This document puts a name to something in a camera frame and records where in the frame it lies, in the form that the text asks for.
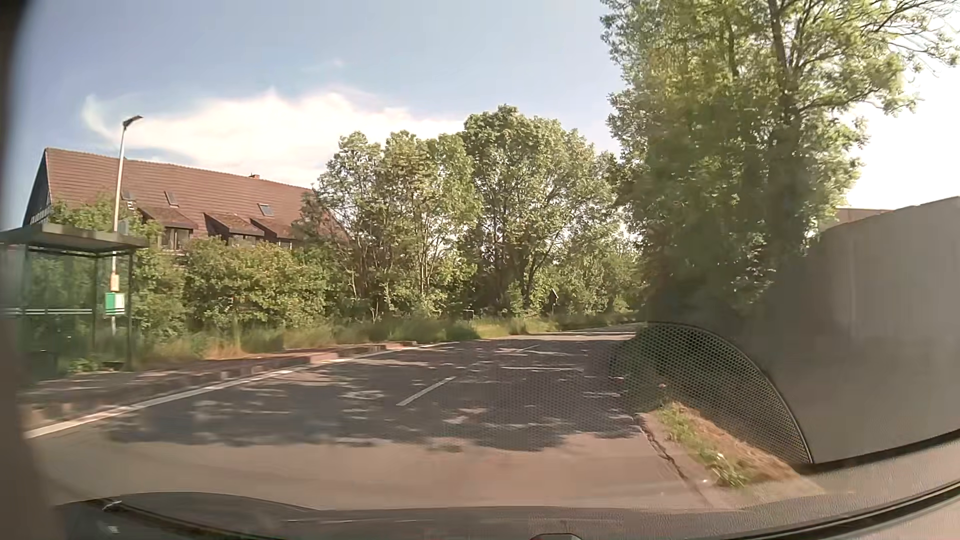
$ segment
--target roof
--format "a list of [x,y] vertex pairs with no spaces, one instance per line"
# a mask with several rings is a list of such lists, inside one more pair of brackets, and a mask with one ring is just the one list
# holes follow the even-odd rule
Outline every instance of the roof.
[[873,217],[875,215],[881,215],[886,213],[887,209],[837,209],[834,214],[834,218],[828,220],[820,225],[820,231],[823,232],[830,227],[835,227],[837,225],[843,225],[844,223],[851,223],[853,221],[859,221],[861,219],[866,219],[868,217]]
[[276,221],[269,217],[254,217],[251,219],[253,224],[260,229],[263,229],[267,233],[270,233],[277,238],[283,238],[285,240],[293,240],[294,237],[294,228],[288,224]]
[[56,223],[34,223],[0,233],[0,244],[37,246],[93,255],[130,252],[147,247],[147,243],[146,238],[78,229]]
[[148,207],[139,205],[140,212],[149,219],[156,220],[164,227],[176,227],[177,229],[197,229],[197,224],[190,221],[185,215],[177,209],[165,209],[157,207]]
[[884,209],[837,209],[837,223],[850,223],[866,217],[881,215],[891,210]]
[[[59,148],[47,148],[44,157],[52,201],[78,204],[94,203],[98,196],[112,198],[117,158]],[[251,218],[263,217],[259,204],[270,205],[272,219],[289,225],[300,218],[303,195],[309,192],[305,187],[259,178],[141,160],[124,160],[122,188],[152,216],[159,209],[171,209],[178,215],[171,222],[194,223],[201,228],[205,214],[235,215],[249,227]],[[174,193],[175,208],[165,191]]]
[[263,231],[244,221],[235,213],[206,212],[207,218],[212,219],[217,226],[230,234],[249,234],[263,236]]

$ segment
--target sidewalk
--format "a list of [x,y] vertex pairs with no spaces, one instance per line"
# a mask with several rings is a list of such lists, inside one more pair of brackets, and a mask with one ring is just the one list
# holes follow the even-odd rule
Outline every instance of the sidewalk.
[[287,367],[319,363],[334,358],[360,356],[413,343],[337,345],[229,360],[198,360],[176,368],[141,372],[100,371],[64,379],[45,380],[22,390],[17,398],[23,429],[33,430],[72,420],[117,405],[129,405],[190,388],[240,379]]

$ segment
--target windshield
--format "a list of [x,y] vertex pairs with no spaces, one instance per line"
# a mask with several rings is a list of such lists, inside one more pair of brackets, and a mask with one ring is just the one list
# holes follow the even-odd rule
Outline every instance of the windshield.
[[33,2],[4,312],[67,537],[707,537],[959,480],[953,8]]

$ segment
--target cloud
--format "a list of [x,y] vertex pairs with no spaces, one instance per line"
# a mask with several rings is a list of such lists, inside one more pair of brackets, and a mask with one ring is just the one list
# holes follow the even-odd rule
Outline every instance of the cloud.
[[145,118],[128,130],[129,155],[156,159],[161,154],[185,165],[303,186],[324,171],[342,135],[361,131],[383,141],[399,130],[432,137],[463,127],[461,118],[417,116],[348,89],[298,98],[269,89],[249,97],[208,99],[183,110],[132,108],[128,99],[88,96],[81,118],[98,137],[96,144],[115,149],[120,122],[132,111]]

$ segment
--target bus stop shelter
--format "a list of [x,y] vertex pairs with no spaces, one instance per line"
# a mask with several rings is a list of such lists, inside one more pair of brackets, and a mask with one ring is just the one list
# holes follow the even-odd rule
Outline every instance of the bus stop shelter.
[[[62,375],[71,362],[131,367],[133,255],[145,238],[36,223],[0,233],[0,247],[4,312],[33,378]],[[122,306],[110,294],[112,258]]]

